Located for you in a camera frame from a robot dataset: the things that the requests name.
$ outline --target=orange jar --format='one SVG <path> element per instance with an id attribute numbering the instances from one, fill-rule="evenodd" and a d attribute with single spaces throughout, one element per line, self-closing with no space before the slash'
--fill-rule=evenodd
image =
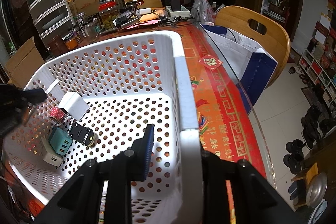
<path id="1" fill-rule="evenodd" d="M 73 32 L 68 33 L 65 37 L 63 37 L 63 42 L 70 51 L 78 46 L 77 37 Z"/>

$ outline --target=white charger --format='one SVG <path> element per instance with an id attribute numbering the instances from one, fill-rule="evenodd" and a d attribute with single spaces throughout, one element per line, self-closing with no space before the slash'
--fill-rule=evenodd
<path id="1" fill-rule="evenodd" d="M 58 107 L 64 108 L 77 121 L 80 121 L 90 108 L 77 92 L 65 93 Z"/>
<path id="2" fill-rule="evenodd" d="M 152 9 L 151 8 L 138 9 L 135 13 L 137 16 L 147 15 L 152 13 Z"/>
<path id="3" fill-rule="evenodd" d="M 60 166 L 63 162 L 62 156 L 55 152 L 47 139 L 40 137 L 39 150 L 45 162 L 54 166 Z"/>

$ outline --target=red jar lid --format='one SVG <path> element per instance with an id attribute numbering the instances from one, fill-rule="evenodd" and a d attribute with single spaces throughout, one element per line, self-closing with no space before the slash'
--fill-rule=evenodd
<path id="1" fill-rule="evenodd" d="M 108 2 L 108 3 L 105 3 L 105 4 L 101 4 L 98 8 L 99 11 L 102 11 L 102 10 L 105 10 L 107 8 L 111 8 L 113 6 L 116 5 L 116 2 L 115 1 L 111 1 L 111 2 Z"/>

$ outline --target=plastic bag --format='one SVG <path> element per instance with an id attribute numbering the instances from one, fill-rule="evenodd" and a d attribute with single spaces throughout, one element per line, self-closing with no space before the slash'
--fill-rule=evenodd
<path id="1" fill-rule="evenodd" d="M 215 15 L 208 0 L 195 0 L 190 13 L 199 20 L 201 24 L 215 22 Z"/>
<path id="2" fill-rule="evenodd" d="M 214 12 L 215 17 L 218 15 L 219 11 L 220 11 L 222 8 L 224 8 L 224 7 L 225 7 L 225 4 L 222 4 L 221 6 L 219 6 L 219 7 L 216 9 L 216 11 Z"/>

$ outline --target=metal basin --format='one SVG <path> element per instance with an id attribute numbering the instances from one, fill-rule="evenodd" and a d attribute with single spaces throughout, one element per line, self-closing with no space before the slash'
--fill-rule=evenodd
<path id="1" fill-rule="evenodd" d="M 306 204 L 308 207 L 315 208 L 320 204 L 327 190 L 327 175 L 320 173 L 313 177 L 309 183 L 306 196 Z"/>

